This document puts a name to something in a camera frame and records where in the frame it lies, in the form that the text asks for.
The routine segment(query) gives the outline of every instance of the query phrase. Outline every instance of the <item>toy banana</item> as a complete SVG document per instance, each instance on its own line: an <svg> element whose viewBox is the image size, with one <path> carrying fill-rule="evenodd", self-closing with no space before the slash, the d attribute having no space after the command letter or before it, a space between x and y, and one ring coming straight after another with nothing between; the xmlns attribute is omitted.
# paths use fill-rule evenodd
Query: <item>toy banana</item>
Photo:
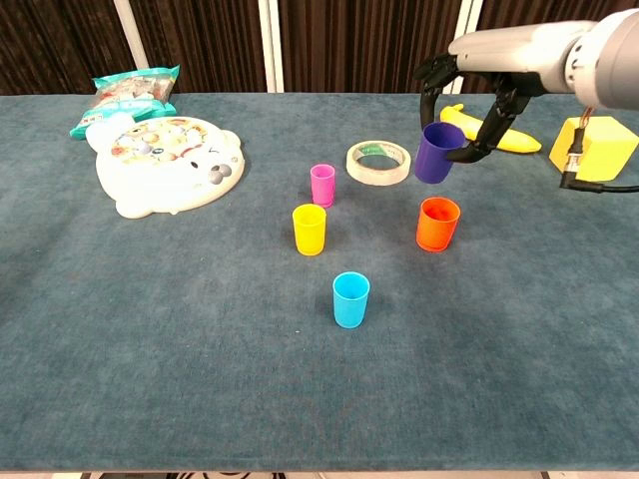
<svg viewBox="0 0 639 479"><path fill-rule="evenodd" d="M482 122L465 113L461 113L462 108L462 104L444 107L439 114L439 119L442 122L451 123L460 128L466 139L474 140L477 138L477 132L481 128ZM508 130L501 138L497 148L505 152L534 153L541 149L541 144L525 133Z"/></svg>

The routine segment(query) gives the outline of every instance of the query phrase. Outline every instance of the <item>snack bag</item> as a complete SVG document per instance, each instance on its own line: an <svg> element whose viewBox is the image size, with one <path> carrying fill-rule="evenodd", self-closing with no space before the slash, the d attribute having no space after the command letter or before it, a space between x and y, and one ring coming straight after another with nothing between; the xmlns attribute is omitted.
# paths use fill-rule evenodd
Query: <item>snack bag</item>
<svg viewBox="0 0 639 479"><path fill-rule="evenodd" d="M131 115L136 122L175 116L176 109L168 100L179 74L180 65L94 78L93 83L98 89L95 99L69 135L84 140L89 125L119 112Z"/></svg>

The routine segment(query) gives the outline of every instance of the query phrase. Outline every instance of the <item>purple cup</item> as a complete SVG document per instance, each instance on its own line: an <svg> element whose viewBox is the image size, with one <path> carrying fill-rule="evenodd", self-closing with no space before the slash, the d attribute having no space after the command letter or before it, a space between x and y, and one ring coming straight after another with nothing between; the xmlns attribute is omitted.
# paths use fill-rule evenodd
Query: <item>purple cup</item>
<svg viewBox="0 0 639 479"><path fill-rule="evenodd" d="M463 132L444 122L426 125L421 135L421 143L415 159L415 176L425 183L443 182L452 168L446 154L463 146Z"/></svg>
<svg viewBox="0 0 639 479"><path fill-rule="evenodd" d="M311 168L313 203L330 208L335 196L335 168L320 163Z"/></svg>

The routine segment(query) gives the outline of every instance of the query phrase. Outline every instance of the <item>roll of tape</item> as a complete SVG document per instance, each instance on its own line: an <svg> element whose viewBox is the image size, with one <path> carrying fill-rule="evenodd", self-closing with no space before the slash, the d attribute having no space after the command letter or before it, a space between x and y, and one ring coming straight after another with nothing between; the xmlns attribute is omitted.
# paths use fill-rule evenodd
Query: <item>roll of tape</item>
<svg viewBox="0 0 639 479"><path fill-rule="evenodd" d="M369 155L382 155L397 162L395 168L376 170L362 165L359 160ZM354 179L365 185L387 187L403 181L410 169L410 154L400 145L383 140L370 140L357 143L348 149L346 170Z"/></svg>

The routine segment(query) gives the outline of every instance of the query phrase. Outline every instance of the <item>brown curtain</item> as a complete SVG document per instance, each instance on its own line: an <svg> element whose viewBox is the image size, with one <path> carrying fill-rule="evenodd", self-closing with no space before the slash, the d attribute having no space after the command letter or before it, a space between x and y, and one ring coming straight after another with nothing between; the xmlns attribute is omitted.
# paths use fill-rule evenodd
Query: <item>brown curtain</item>
<svg viewBox="0 0 639 479"><path fill-rule="evenodd" d="M181 65L176 91L265 92L258 0L131 0L151 66Z"/></svg>
<svg viewBox="0 0 639 479"><path fill-rule="evenodd" d="M93 93L133 69L112 0L0 0L0 95Z"/></svg>
<svg viewBox="0 0 639 479"><path fill-rule="evenodd" d="M598 21L611 13L639 7L639 0L484 0L477 30L560 22ZM472 76L464 80L463 93L489 92L488 82Z"/></svg>
<svg viewBox="0 0 639 479"><path fill-rule="evenodd" d="M417 92L452 41L460 0L280 0L285 89Z"/></svg>

